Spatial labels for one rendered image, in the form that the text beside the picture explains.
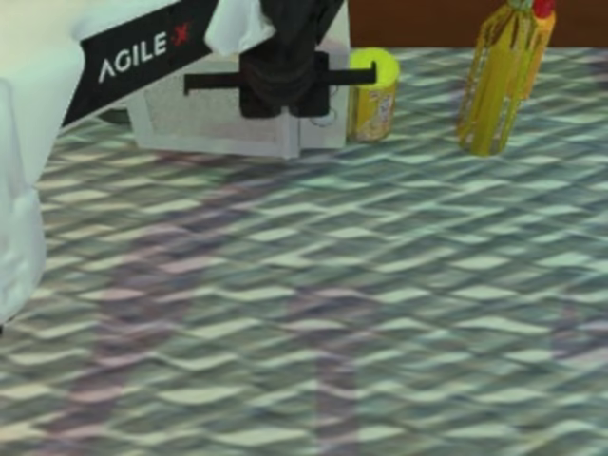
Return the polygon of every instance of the black label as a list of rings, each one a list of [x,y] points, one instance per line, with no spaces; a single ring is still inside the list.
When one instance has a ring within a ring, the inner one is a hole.
[[[85,70],[64,118],[72,124],[211,53],[218,0],[181,0],[82,42]]]

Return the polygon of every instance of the can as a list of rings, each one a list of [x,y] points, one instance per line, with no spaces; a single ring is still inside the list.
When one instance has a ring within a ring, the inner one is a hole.
[[[349,138],[358,142],[383,140],[390,133],[399,84],[400,66],[390,52],[381,48],[358,49],[351,55],[351,68],[370,68],[376,63],[373,85],[351,87]]]

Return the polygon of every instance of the brown wooden background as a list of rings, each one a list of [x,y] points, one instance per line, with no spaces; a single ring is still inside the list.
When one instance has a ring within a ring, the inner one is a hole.
[[[357,47],[472,47],[505,0],[349,0]],[[551,45],[608,48],[608,0],[557,0]]]

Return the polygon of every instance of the yellow lid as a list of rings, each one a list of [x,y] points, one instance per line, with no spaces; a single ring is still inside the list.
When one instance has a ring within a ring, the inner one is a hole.
[[[367,88],[386,88],[392,86],[399,79],[401,68],[399,62],[385,49],[370,47],[357,49],[351,54],[352,69],[367,69],[376,63],[377,81],[373,85],[364,85]]]

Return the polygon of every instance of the wavy pattern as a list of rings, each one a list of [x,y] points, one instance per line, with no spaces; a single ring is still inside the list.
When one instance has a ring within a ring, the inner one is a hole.
[[[549,52],[492,160],[453,135],[470,52],[397,54],[376,145],[58,141],[47,274],[0,344],[3,454],[604,454],[608,53]]]

